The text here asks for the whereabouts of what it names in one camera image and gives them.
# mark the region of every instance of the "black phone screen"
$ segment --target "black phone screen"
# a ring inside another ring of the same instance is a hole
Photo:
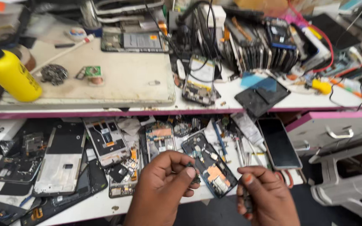
[[[294,151],[282,122],[279,119],[259,119],[269,154],[276,168],[301,168],[301,162]]]

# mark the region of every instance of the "drawer handle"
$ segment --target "drawer handle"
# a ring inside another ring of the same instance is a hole
[[[299,149],[294,149],[296,152],[300,152],[300,151],[308,151],[311,146],[310,144],[308,143],[308,141],[304,140],[304,143],[305,143],[305,147],[304,148],[299,148]]]
[[[352,138],[354,136],[353,130],[350,128],[347,130],[349,134],[347,135],[336,135],[329,126],[326,126],[326,131],[328,132],[329,136],[331,136],[334,139],[343,139],[343,138]]]

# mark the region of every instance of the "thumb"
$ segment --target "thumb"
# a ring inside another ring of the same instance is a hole
[[[241,183],[247,189],[256,203],[259,200],[265,200],[269,197],[268,191],[262,186],[262,183],[251,173],[244,173],[241,177]]]
[[[193,167],[186,167],[167,185],[168,194],[173,197],[181,197],[187,191],[192,180],[195,178],[196,170]]]

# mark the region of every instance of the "white plastic stool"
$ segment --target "white plastic stool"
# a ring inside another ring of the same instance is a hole
[[[362,217],[362,175],[341,178],[336,162],[362,154],[362,146],[316,159],[322,164],[323,183],[311,187],[312,196],[321,205],[341,205]]]

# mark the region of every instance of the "drawer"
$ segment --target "drawer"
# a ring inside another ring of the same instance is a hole
[[[362,133],[362,111],[309,112],[286,126],[295,149],[317,150],[339,139]]]

